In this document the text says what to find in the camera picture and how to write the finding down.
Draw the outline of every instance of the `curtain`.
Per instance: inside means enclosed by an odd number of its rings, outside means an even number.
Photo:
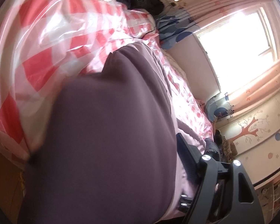
[[[170,49],[177,42],[232,13],[272,0],[204,0],[156,17],[160,43]]]
[[[259,105],[279,89],[280,59],[265,73],[237,91],[231,94],[220,93],[211,98],[206,103],[208,119],[212,122],[216,118],[222,121],[240,115]]]

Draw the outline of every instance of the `black mount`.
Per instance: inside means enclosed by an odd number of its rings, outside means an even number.
[[[218,181],[224,184],[213,223],[264,224],[257,194],[238,160],[232,164],[217,162],[202,155],[196,146],[187,144],[180,133],[176,138],[177,152],[188,179],[199,185],[182,224],[205,224],[210,216],[214,218],[212,204]]]

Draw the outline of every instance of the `planet decal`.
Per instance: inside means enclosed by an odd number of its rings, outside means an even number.
[[[276,141],[280,141],[280,133],[275,134],[275,139],[276,139]]]

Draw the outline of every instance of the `plastic sheet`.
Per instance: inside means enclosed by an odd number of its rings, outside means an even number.
[[[1,153],[23,167],[43,142],[64,81],[101,71],[109,53],[140,38],[164,63],[177,117],[211,137],[211,124],[157,37],[151,15],[115,0],[6,0],[0,9]]]

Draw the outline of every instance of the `metal screw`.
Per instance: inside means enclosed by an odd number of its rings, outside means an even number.
[[[202,159],[205,161],[209,161],[209,160],[211,160],[211,157],[209,155],[203,155]]]
[[[240,166],[241,165],[241,162],[239,160],[234,160],[234,165],[235,166]]]

